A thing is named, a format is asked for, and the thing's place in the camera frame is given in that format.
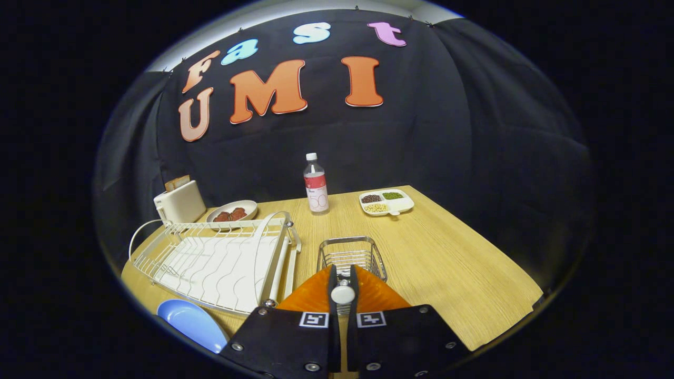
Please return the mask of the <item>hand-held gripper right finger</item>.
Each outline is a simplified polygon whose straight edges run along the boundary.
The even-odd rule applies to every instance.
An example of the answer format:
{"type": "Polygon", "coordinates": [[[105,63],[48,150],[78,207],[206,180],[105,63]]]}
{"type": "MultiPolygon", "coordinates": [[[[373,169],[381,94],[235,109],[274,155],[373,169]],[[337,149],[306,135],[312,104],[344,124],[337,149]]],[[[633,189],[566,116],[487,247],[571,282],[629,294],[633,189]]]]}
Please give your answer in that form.
{"type": "Polygon", "coordinates": [[[346,332],[349,371],[359,377],[422,377],[467,359],[470,350],[429,304],[412,306],[383,280],[351,266],[346,332]]]}

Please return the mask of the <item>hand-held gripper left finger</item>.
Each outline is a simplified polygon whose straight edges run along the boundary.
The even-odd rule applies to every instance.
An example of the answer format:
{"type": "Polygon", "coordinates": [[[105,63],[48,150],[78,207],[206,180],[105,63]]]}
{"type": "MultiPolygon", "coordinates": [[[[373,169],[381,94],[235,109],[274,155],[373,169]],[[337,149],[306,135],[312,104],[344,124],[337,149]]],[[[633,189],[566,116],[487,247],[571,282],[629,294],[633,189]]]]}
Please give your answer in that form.
{"type": "Polygon", "coordinates": [[[330,265],[277,307],[256,307],[221,356],[267,377],[332,377],[341,369],[337,281],[330,265]]]}

